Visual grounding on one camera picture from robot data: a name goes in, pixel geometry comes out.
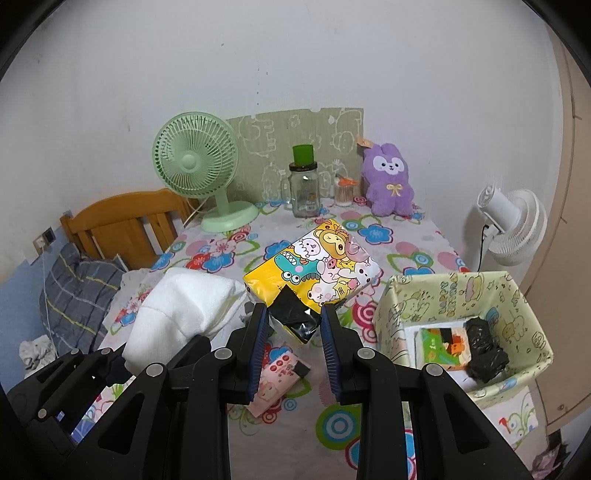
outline yellow tissue package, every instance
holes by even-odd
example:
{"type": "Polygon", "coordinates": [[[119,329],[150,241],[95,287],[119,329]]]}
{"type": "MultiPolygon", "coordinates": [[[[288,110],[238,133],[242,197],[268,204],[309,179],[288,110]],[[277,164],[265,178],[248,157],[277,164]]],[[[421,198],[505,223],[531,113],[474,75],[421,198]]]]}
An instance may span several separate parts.
{"type": "Polygon", "coordinates": [[[244,276],[268,307],[286,285],[309,308],[357,295],[379,276],[379,265],[342,226],[327,220],[244,276]]]}

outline purple plush toy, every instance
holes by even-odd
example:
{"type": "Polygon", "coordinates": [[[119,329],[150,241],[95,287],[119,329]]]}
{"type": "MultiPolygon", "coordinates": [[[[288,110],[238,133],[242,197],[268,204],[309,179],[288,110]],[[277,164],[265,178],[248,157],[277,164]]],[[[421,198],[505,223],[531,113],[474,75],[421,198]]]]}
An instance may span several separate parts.
{"type": "Polygon", "coordinates": [[[365,150],[361,173],[369,182],[367,198],[374,215],[413,214],[414,191],[408,184],[408,166],[396,146],[385,143],[365,150]]]}

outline fabric storage basket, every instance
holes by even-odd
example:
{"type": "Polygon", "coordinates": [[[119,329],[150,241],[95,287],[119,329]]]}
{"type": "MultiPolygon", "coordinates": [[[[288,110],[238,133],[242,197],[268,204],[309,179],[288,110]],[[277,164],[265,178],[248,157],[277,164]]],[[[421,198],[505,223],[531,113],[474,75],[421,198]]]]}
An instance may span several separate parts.
{"type": "Polygon", "coordinates": [[[554,354],[538,319],[507,272],[391,277],[374,315],[377,348],[410,367],[405,325],[473,317],[489,322],[509,356],[505,380],[468,392],[480,408],[513,397],[552,363],[554,354]]]}

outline storage box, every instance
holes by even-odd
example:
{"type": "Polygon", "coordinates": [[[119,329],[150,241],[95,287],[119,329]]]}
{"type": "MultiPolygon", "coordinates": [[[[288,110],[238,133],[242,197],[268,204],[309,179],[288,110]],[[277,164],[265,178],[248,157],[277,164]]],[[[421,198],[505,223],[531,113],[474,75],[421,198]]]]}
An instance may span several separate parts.
{"type": "Polygon", "coordinates": [[[379,265],[351,234],[327,220],[247,273],[244,282],[268,307],[288,286],[304,305],[320,314],[322,305],[357,295],[379,272],[379,265]]]}
{"type": "Polygon", "coordinates": [[[507,272],[398,275],[390,278],[374,314],[378,350],[411,366],[405,325],[480,317],[509,356],[507,378],[467,392],[487,408],[513,397],[552,363],[538,319],[507,272]]]}

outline wooden bed frame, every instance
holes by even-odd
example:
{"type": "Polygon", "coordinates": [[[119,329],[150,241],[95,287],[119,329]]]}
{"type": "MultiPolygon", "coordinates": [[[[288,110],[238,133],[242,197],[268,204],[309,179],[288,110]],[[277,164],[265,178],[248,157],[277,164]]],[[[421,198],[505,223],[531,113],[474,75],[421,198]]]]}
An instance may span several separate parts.
{"type": "Polygon", "coordinates": [[[158,259],[142,218],[147,218],[164,252],[177,237],[170,215],[173,212],[184,222],[191,207],[185,198],[162,189],[116,195],[60,221],[70,242],[88,256],[98,260],[119,254],[129,268],[137,269],[151,267],[158,259]]]}

